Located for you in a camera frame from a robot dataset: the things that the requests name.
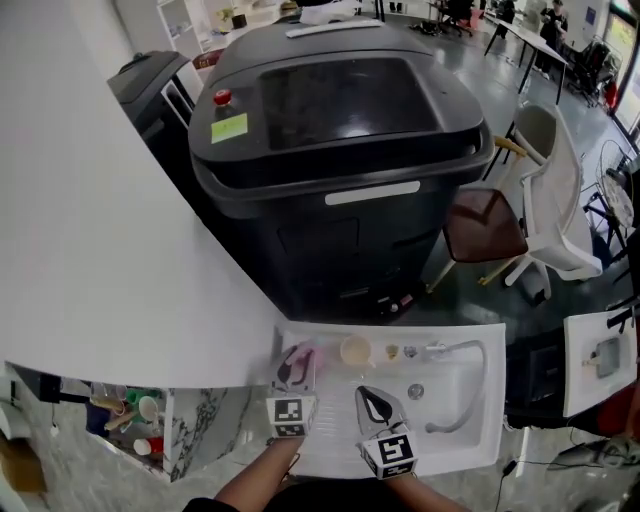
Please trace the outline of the person's right forearm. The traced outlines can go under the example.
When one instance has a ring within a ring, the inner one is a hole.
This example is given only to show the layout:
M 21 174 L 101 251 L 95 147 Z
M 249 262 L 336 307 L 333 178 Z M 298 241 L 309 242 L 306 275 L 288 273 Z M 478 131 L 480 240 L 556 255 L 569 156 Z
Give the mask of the person's right forearm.
M 471 512 L 412 475 L 389 479 L 386 484 L 412 512 Z

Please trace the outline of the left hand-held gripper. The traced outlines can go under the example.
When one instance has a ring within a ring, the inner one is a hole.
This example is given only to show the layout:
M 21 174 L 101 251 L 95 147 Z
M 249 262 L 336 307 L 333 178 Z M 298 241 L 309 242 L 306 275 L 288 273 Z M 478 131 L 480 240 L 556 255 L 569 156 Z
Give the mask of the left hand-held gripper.
M 303 358 L 303 384 L 314 386 L 321 357 L 315 349 L 303 357 L 300 344 L 285 349 L 272 365 L 273 387 L 295 387 L 302 376 L 298 361 Z M 276 439 L 304 438 L 315 419 L 318 398 L 315 392 L 275 388 L 266 398 L 266 411 Z

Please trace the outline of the beige cup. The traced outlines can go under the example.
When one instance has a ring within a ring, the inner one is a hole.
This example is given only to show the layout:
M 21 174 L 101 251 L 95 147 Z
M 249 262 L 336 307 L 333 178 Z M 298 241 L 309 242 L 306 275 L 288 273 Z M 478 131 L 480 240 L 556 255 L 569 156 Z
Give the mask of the beige cup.
M 340 344 L 341 360 L 349 366 L 374 368 L 371 343 L 360 335 L 351 335 Z

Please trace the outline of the white shelf unit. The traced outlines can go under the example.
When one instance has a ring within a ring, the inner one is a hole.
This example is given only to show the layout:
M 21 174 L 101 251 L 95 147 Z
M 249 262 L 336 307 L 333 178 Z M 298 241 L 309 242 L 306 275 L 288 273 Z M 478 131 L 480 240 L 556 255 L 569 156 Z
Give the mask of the white shelf unit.
M 210 25 L 203 0 L 158 0 L 157 8 L 176 51 L 191 59 L 205 51 Z

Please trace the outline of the group of colourful cups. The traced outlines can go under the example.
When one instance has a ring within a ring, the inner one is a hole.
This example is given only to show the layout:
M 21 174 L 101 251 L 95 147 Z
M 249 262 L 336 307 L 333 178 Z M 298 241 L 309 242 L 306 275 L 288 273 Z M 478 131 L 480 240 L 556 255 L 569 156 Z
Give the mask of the group of colourful cups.
M 86 430 L 141 458 L 164 452 L 165 397 L 160 390 L 93 383 Z

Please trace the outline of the person's black shirt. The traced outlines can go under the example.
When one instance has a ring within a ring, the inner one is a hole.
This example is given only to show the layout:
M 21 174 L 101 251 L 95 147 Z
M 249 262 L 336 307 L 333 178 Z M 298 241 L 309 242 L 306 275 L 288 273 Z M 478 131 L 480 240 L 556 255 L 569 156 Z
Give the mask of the person's black shirt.
M 386 481 L 325 479 L 298 483 L 276 493 L 261 512 L 412 512 Z M 181 512 L 238 512 L 214 498 L 194 498 Z

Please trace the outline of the person's left forearm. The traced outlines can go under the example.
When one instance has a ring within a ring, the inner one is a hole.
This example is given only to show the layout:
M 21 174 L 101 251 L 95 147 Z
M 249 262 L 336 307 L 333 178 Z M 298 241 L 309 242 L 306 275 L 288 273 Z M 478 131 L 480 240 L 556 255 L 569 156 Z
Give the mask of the person's left forearm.
M 302 437 L 274 440 L 214 500 L 238 512 L 261 512 L 276 494 L 302 443 Z

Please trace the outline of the black pushchair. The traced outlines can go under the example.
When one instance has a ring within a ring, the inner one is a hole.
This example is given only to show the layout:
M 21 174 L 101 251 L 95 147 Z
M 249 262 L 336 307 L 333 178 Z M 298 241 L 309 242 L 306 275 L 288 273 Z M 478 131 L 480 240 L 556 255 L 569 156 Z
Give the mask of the black pushchair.
M 611 49 L 601 40 L 592 40 L 580 52 L 573 63 L 567 88 L 586 100 L 589 108 L 594 107 L 601 89 L 611 80 Z

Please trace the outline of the round marble side table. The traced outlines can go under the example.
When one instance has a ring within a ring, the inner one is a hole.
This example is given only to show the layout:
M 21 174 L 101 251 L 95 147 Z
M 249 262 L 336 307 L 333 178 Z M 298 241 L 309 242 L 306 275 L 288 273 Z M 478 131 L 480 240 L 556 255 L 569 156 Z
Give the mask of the round marble side table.
M 629 171 L 632 160 L 614 140 L 606 140 L 600 149 L 596 183 L 605 205 L 608 244 L 616 237 L 621 249 L 626 247 L 628 231 L 635 219 L 633 180 Z

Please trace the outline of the large black machine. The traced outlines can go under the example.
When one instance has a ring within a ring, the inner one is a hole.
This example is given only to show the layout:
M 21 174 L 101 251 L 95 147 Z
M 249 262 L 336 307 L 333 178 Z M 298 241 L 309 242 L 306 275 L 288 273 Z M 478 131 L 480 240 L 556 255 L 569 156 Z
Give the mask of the large black machine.
M 407 309 L 494 152 L 476 97 L 409 31 L 277 22 L 230 43 L 193 109 L 214 232 L 289 319 Z

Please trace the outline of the long white desk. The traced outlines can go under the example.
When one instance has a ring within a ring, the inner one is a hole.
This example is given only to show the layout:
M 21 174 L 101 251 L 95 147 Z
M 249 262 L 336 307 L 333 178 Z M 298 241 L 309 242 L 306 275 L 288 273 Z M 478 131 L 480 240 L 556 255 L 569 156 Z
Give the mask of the long white desk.
M 498 37 L 498 29 L 499 28 L 504 28 L 507 30 L 508 33 L 511 33 L 513 35 L 515 35 L 519 40 L 522 41 L 523 43 L 523 49 L 521 52 L 521 57 L 520 57 L 520 61 L 518 66 L 522 65 L 522 61 L 524 58 L 524 52 L 526 50 L 527 47 L 529 47 L 532 50 L 532 54 L 531 57 L 529 59 L 529 63 L 527 65 L 527 68 L 524 72 L 524 75 L 521 79 L 521 82 L 519 84 L 518 87 L 518 93 L 521 94 L 525 88 L 525 85 L 527 83 L 527 80 L 529 78 L 531 69 L 533 67 L 533 64 L 535 63 L 535 60 L 537 58 L 537 55 L 539 53 L 542 53 L 543 55 L 546 55 L 547 57 L 549 57 L 550 59 L 552 59 L 553 61 L 557 62 L 560 65 L 561 68 L 561 74 L 560 74 L 560 79 L 558 81 L 558 85 L 557 85 L 557 95 L 556 95 L 556 104 L 559 104 L 560 102 L 560 98 L 561 98 L 561 94 L 564 88 L 564 80 L 565 80 L 565 76 L 566 76 L 566 70 L 567 70 L 567 66 L 568 66 L 568 62 L 555 50 L 551 49 L 547 44 L 546 41 L 537 33 L 532 32 L 531 30 L 528 30 L 526 28 L 523 28 L 521 26 L 517 26 L 511 23 L 507 23 L 504 20 L 500 20 L 498 18 L 492 17 L 488 14 L 485 15 L 485 19 L 490 21 L 491 23 L 493 23 L 496 26 L 496 29 L 490 39 L 489 44 L 487 45 L 484 55 L 487 56 L 488 53 L 491 50 L 491 47 L 493 46 L 494 42 L 496 41 L 496 38 Z

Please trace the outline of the small black cabinet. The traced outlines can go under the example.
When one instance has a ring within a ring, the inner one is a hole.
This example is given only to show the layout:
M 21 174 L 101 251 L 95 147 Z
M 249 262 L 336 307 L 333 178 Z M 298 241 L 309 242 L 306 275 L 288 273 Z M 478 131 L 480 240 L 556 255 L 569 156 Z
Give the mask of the small black cabinet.
M 203 89 L 192 61 L 175 51 L 139 53 L 107 84 L 166 174 L 188 168 L 188 127 Z

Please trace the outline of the large window wall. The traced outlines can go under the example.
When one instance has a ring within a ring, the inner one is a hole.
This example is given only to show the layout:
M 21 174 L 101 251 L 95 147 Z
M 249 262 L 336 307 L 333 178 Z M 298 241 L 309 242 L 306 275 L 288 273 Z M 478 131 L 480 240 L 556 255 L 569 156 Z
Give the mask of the large window wall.
M 605 41 L 621 57 L 613 117 L 640 151 L 640 15 L 633 12 L 630 0 L 609 0 Z

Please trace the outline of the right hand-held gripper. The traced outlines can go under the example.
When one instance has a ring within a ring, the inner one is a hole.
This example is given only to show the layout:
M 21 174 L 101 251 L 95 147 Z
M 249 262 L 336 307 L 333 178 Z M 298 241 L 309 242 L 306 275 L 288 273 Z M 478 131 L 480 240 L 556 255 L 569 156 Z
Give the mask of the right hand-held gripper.
M 406 422 L 401 402 L 386 391 L 359 386 L 355 404 L 360 427 L 391 426 L 357 444 L 361 458 L 378 480 L 411 474 L 418 461 L 416 436 Z

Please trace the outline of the black faucet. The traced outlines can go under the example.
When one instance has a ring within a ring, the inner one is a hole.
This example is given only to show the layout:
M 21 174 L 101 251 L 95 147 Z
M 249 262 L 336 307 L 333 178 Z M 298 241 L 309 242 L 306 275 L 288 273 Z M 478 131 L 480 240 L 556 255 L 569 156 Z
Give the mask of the black faucet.
M 631 326 L 634 326 L 634 320 L 635 311 L 633 308 L 628 308 L 609 318 L 606 321 L 606 325 L 608 329 L 616 329 L 619 334 L 622 334 L 625 330 L 627 321 L 630 321 Z

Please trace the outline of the white office chair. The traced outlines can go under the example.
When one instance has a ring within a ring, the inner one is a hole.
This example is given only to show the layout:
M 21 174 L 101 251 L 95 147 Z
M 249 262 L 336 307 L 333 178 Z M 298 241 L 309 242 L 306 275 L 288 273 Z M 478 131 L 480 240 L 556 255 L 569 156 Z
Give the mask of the white office chair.
M 504 278 L 510 287 L 528 267 L 535 267 L 542 279 L 542 288 L 534 295 L 537 302 L 551 297 L 549 270 L 564 281 L 586 281 L 603 271 L 580 205 L 581 162 L 562 113 L 556 110 L 553 118 L 555 138 L 549 157 L 521 178 L 528 252 Z

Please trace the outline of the white washbasin on black stand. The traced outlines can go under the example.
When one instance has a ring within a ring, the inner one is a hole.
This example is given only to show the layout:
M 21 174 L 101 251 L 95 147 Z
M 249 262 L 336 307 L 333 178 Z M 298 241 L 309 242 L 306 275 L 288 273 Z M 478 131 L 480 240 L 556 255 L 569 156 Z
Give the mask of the white washbasin on black stand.
M 609 318 L 624 309 L 564 319 L 564 417 L 600 404 L 635 381 L 638 358 L 635 320 L 634 326 L 627 321 L 622 334 L 606 325 Z

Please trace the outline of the white sink table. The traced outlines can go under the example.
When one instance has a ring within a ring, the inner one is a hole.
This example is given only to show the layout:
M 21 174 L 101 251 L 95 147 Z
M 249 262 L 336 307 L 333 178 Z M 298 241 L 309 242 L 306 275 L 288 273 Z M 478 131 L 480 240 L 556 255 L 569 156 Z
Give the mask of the white sink table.
M 372 476 L 357 448 L 362 437 L 355 390 L 360 385 L 382 389 L 401 402 L 416 436 L 418 461 L 414 471 L 418 476 L 475 469 L 496 462 L 505 398 L 505 324 L 392 327 L 287 322 L 280 333 L 284 348 L 311 338 L 320 339 L 328 356 L 326 370 L 316 379 L 319 404 L 294 474 L 337 479 Z M 341 360 L 340 344 L 351 335 L 360 335 L 371 343 L 374 368 L 349 366 Z M 462 415 L 482 370 L 477 348 L 440 354 L 429 347 L 475 339 L 482 341 L 487 350 L 488 375 L 473 415 L 454 433 L 427 433 L 426 423 L 445 426 Z M 385 347 L 389 344 L 400 347 L 394 361 L 386 357 Z M 417 355 L 405 357 L 405 346 L 416 347 Z M 424 386 L 421 400 L 408 398 L 407 389 L 413 383 Z

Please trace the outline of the chrome faucet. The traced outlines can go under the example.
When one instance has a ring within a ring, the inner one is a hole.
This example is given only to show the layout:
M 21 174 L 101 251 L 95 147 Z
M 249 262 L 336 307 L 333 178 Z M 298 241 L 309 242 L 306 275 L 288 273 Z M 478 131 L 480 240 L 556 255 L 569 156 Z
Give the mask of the chrome faucet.
M 463 427 L 470 420 L 471 416 L 474 413 L 477 402 L 481 399 L 483 395 L 484 388 L 485 388 L 485 381 L 488 375 L 487 350 L 483 342 L 480 340 L 477 340 L 477 339 L 469 340 L 456 345 L 449 345 L 449 346 L 438 345 L 438 346 L 429 347 L 430 351 L 436 351 L 436 352 L 439 352 L 440 354 L 452 354 L 454 352 L 458 352 L 466 349 L 472 349 L 472 348 L 477 348 L 481 353 L 482 370 L 481 370 L 480 382 L 475 388 L 474 394 L 472 395 L 469 405 L 464 410 L 462 415 L 449 425 L 442 426 L 442 425 L 437 425 L 435 423 L 426 423 L 425 431 L 427 433 L 451 434 L 458 431 L 461 427 Z

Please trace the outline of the brown wooden chair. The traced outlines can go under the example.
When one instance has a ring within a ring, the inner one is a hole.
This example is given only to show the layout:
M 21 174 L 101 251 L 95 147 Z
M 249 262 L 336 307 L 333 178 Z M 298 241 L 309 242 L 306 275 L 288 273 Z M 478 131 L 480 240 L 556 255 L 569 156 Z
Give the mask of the brown wooden chair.
M 480 285 L 486 286 L 528 250 L 523 229 L 503 188 L 529 154 L 506 137 L 496 136 L 494 141 L 497 148 L 513 153 L 514 161 L 503 169 L 491 187 L 482 183 L 458 191 L 443 227 L 449 260 L 435 280 L 426 286 L 427 294 L 432 294 L 457 264 L 499 261 L 499 267 L 478 280 Z

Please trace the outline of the marble cabinet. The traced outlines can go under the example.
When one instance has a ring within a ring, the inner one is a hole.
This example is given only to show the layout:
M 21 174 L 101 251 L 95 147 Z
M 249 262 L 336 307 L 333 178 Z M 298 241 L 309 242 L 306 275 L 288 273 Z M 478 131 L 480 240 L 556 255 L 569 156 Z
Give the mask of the marble cabinet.
M 249 387 L 149 388 L 160 390 L 164 405 L 164 452 L 141 458 L 93 438 L 111 453 L 167 483 L 174 483 L 246 442 L 243 426 L 252 401 Z

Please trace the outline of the grey chair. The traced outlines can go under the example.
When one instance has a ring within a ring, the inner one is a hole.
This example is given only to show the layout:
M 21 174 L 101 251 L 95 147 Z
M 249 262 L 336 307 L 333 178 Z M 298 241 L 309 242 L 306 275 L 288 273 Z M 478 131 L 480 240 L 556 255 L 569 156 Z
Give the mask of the grey chair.
M 538 165 L 543 165 L 552 153 L 556 136 L 556 116 L 546 108 L 526 103 L 514 118 L 516 144 Z

